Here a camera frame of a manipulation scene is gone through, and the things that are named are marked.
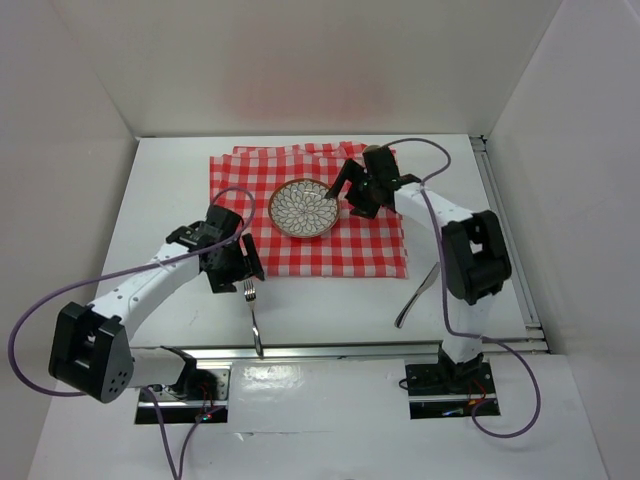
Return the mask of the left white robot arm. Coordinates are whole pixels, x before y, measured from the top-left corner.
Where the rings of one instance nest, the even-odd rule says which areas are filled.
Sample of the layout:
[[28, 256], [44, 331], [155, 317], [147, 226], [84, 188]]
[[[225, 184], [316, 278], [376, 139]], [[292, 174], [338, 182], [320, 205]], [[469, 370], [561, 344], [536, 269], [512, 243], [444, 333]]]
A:
[[67, 304], [56, 322], [50, 375], [102, 403], [128, 388], [155, 385], [176, 399], [214, 395], [215, 376], [199, 369], [193, 356], [170, 346], [133, 348], [130, 341], [165, 300], [200, 274], [215, 294], [265, 278], [252, 235], [240, 232], [244, 224], [240, 215], [211, 205], [204, 220], [169, 234], [144, 271], [88, 305]]

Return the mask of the floral patterned ceramic bowl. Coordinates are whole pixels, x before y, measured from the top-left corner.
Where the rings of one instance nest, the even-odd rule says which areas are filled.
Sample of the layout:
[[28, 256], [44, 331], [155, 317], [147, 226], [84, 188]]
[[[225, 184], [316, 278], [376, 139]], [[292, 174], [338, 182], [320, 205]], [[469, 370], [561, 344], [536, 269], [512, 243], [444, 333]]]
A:
[[283, 183], [271, 195], [267, 212], [274, 227], [293, 238], [310, 239], [330, 231], [340, 217], [338, 199], [326, 199], [329, 186], [302, 178]]

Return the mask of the silver butter knife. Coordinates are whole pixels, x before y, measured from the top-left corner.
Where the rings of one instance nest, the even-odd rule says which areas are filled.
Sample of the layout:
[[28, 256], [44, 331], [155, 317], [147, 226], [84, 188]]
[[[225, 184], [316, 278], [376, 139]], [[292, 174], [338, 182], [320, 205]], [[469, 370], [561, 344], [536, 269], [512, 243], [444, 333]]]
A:
[[425, 293], [435, 283], [435, 281], [439, 276], [439, 273], [440, 273], [440, 264], [435, 263], [434, 266], [431, 268], [429, 274], [424, 278], [422, 283], [418, 286], [418, 288], [415, 290], [415, 292], [410, 297], [408, 302], [404, 305], [404, 307], [401, 309], [401, 311], [397, 315], [394, 321], [395, 328], [401, 329], [403, 327], [411, 309], [413, 308], [417, 300], [420, 298], [420, 296], [423, 293]]

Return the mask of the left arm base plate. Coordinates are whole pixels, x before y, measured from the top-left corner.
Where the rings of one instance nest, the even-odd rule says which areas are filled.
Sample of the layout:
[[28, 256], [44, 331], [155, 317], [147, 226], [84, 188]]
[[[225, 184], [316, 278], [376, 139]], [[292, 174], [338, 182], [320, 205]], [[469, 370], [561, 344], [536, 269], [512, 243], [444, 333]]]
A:
[[209, 375], [188, 393], [177, 393], [160, 384], [150, 387], [165, 424], [194, 424], [202, 416], [204, 424], [225, 424], [228, 421], [231, 366], [211, 364], [207, 371]]

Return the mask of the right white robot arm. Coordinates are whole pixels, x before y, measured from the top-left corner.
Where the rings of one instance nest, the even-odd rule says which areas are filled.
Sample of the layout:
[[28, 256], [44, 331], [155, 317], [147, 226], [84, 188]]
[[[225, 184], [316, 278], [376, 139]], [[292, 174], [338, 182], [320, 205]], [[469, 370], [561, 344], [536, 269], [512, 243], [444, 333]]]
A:
[[336, 198], [349, 183], [345, 198], [353, 215], [373, 219], [384, 207], [434, 233], [446, 330], [436, 383], [457, 392], [481, 368], [489, 314], [512, 266], [497, 215], [461, 207], [429, 190], [425, 178], [402, 174], [395, 144], [367, 147], [362, 165], [347, 159], [325, 197]]

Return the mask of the red white checkered cloth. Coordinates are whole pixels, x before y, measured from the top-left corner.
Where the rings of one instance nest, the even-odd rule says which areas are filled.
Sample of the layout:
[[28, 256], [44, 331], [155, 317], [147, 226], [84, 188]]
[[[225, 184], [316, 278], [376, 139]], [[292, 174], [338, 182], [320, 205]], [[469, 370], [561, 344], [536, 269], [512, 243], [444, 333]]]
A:
[[324, 194], [346, 160], [363, 161], [363, 143], [237, 146], [209, 161], [216, 204], [249, 219], [267, 273], [275, 276], [408, 276], [399, 215], [380, 210], [373, 220], [350, 214], [345, 198], [332, 206]]

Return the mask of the silver fork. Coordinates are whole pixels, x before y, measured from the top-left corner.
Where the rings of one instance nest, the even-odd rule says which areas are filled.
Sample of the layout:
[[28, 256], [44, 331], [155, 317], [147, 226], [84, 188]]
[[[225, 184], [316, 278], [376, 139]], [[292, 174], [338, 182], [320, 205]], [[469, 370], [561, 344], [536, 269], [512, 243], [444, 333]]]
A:
[[254, 348], [257, 356], [259, 358], [263, 358], [264, 347], [262, 344], [261, 335], [260, 335], [259, 327], [258, 327], [256, 316], [255, 316], [255, 305], [256, 305], [257, 295], [256, 295], [256, 288], [253, 284], [253, 281], [250, 279], [245, 280], [243, 283], [243, 289], [244, 289], [244, 298], [249, 307], [250, 314], [251, 314]]

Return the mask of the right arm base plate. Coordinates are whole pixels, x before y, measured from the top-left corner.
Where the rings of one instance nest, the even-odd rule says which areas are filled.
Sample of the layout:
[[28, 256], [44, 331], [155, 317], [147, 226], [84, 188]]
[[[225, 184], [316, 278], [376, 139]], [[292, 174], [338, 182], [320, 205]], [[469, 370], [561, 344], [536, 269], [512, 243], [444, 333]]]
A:
[[449, 384], [436, 364], [407, 364], [398, 386], [408, 395], [412, 420], [470, 417], [477, 405], [477, 416], [501, 415], [488, 362], [470, 377]]

